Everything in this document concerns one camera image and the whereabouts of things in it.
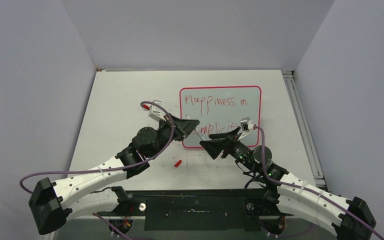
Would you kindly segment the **pink framed whiteboard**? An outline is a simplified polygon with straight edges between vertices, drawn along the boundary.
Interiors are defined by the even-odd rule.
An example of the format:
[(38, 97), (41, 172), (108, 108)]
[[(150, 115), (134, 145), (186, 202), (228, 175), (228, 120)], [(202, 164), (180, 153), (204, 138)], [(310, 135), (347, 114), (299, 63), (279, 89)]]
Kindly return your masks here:
[[(180, 117), (199, 120), (198, 131), (206, 140), (210, 134), (226, 133), (249, 117), (260, 125), (262, 89), (257, 85), (184, 87), (179, 91)], [(194, 131), (182, 145), (197, 149), (201, 139)]]

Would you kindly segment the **red marker cap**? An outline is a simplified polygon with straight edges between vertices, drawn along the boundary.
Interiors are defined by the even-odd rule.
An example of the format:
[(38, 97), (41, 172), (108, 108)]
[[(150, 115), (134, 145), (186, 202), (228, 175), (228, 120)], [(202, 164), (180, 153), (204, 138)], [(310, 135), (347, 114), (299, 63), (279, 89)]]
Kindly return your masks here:
[(183, 161), (180, 159), (178, 160), (175, 164), (174, 164), (174, 167), (177, 168), (179, 167), (179, 165), (182, 163)]

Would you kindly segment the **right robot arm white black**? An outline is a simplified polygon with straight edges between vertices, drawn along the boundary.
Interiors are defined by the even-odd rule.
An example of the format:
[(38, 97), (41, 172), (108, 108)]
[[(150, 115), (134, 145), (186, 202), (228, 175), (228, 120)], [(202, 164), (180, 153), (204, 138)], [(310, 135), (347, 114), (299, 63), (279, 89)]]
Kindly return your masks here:
[(264, 142), (250, 149), (241, 141), (238, 127), (226, 133), (210, 135), (200, 145), (212, 159), (227, 156), (247, 168), (246, 174), (262, 183), (270, 196), (263, 199), (269, 214), (278, 211), (317, 225), (338, 240), (369, 240), (376, 232), (376, 220), (367, 203), (359, 198), (334, 195), (295, 176), (272, 161), (272, 152)]

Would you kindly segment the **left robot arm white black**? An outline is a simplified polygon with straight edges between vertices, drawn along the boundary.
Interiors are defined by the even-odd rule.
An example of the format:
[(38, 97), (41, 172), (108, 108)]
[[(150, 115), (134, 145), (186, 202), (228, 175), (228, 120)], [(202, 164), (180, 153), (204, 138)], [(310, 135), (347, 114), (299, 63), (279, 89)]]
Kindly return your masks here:
[(128, 196), (98, 189), (140, 174), (150, 167), (148, 160), (161, 154), (172, 141), (185, 140), (199, 124), (198, 119), (167, 114), (159, 119), (157, 129), (141, 128), (126, 148), (102, 164), (67, 178), (38, 181), (28, 201), (38, 233), (50, 234), (88, 213), (112, 211), (124, 215), (129, 210)]

